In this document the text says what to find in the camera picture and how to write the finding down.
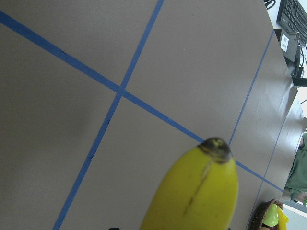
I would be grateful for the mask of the wicker fruit basket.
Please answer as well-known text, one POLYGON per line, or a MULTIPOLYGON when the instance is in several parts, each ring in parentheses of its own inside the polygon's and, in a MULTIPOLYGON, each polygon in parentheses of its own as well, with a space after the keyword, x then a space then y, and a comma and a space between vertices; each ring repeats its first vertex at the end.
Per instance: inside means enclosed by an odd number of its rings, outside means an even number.
POLYGON ((271 201, 261 203, 256 209, 250 221, 249 230, 261 229, 265 215, 268 213, 268 210, 272 206, 272 204, 276 204, 278 207, 281 208, 281 210, 283 210, 283 202, 277 199, 272 199, 271 201))

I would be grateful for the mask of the brown paper table mat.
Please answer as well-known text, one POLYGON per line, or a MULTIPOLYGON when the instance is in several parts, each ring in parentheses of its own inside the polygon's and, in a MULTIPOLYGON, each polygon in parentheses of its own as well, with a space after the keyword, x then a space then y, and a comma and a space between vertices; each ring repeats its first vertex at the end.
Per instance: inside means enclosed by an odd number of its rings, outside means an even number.
POLYGON ((3 230, 137 230, 210 137, 237 161, 245 230, 281 197, 305 123, 260 0, 0 3, 3 230))

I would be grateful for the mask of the black label printer box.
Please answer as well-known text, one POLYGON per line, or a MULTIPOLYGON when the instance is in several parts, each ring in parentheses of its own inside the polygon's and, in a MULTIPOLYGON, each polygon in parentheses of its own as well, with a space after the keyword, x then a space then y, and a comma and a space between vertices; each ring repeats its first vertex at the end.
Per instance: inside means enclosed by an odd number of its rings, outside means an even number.
POLYGON ((294 64, 300 57, 299 32, 286 32, 284 29, 274 29, 280 49, 287 65, 294 64))

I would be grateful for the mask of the green pear fruit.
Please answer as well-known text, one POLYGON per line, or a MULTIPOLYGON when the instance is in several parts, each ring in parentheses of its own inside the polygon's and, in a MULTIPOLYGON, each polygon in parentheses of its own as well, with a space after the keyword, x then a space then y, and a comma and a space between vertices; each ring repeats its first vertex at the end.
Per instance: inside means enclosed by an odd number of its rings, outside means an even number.
POLYGON ((269 227, 274 227, 279 222, 279 216, 278 216, 278 206, 276 204, 271 204, 268 208, 262 223, 269 227))

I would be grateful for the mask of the person in green shirt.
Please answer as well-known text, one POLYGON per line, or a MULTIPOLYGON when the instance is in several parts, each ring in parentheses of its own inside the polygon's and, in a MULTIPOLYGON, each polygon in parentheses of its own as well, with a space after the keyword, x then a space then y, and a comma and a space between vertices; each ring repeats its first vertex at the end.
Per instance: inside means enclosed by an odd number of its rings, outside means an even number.
POLYGON ((307 134, 300 140, 292 168, 284 187, 285 200, 304 202, 307 199, 307 134))

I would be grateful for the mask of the yellow banana bunch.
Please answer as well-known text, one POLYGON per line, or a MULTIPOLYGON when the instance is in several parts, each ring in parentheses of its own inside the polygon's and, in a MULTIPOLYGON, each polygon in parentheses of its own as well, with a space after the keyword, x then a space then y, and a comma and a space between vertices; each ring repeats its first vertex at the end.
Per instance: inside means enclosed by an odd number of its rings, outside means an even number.
POLYGON ((289 219, 279 206, 277 207, 277 214, 278 214, 277 230, 287 230, 287 223, 289 222, 289 219))

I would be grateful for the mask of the black keyboard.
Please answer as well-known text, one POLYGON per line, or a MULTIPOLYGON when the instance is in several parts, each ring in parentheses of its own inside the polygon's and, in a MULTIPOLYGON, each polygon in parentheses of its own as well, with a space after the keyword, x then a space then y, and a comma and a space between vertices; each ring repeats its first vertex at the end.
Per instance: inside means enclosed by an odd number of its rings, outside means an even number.
POLYGON ((276 22, 287 33, 299 33, 300 45, 307 45, 307 13, 298 0, 280 1, 276 22))

